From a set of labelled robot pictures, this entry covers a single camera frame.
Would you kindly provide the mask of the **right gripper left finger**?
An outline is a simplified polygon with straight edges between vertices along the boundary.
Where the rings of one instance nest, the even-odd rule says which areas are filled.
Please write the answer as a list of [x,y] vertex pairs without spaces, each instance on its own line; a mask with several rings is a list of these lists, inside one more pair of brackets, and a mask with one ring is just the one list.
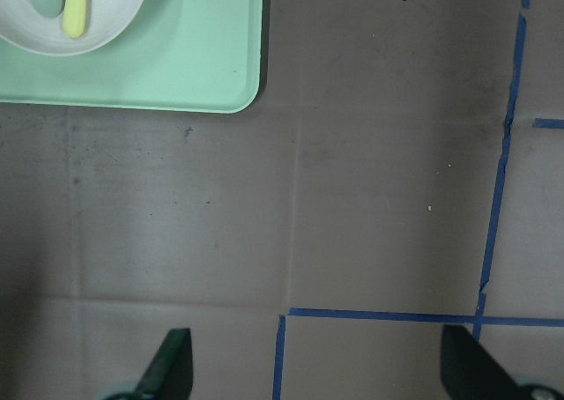
[[171,329],[135,384],[107,389],[96,399],[189,399],[193,390],[190,328]]

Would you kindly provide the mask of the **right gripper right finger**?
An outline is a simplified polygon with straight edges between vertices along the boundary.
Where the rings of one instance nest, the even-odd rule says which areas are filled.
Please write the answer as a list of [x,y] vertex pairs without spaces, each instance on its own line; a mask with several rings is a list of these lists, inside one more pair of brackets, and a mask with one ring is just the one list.
[[562,392],[543,384],[518,384],[461,325],[442,328],[440,378],[455,400],[563,398]]

